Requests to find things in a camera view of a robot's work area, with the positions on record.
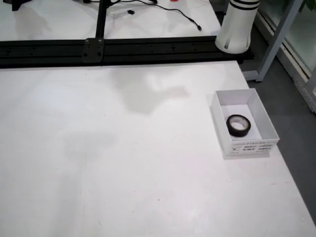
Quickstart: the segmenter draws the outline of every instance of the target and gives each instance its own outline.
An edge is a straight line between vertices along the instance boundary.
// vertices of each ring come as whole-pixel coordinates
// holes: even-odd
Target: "black tape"
[[[244,129],[236,129],[232,126],[233,122],[240,123]],[[228,128],[229,134],[234,137],[244,137],[248,134],[251,129],[250,121],[242,115],[230,115],[226,120],[226,126]]]

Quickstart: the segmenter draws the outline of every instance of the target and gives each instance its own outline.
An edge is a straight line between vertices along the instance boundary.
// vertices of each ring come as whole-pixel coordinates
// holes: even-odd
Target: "open box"
[[[255,89],[216,91],[211,110],[227,156],[268,153],[279,141]],[[245,137],[233,137],[229,134],[226,120],[230,115],[242,115],[249,119],[251,129]]]

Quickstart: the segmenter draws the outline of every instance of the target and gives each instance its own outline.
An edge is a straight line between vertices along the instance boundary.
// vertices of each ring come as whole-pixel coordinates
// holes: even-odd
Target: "white tabletop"
[[[98,3],[82,0],[32,0],[16,11],[0,2],[0,40],[71,40],[95,37]],[[208,0],[158,0],[177,8],[202,26],[175,11],[142,3],[120,3],[108,9],[106,39],[216,36],[220,24]]]
[[[244,88],[236,62],[1,70],[0,236],[314,237],[277,147],[222,155],[209,98]]]

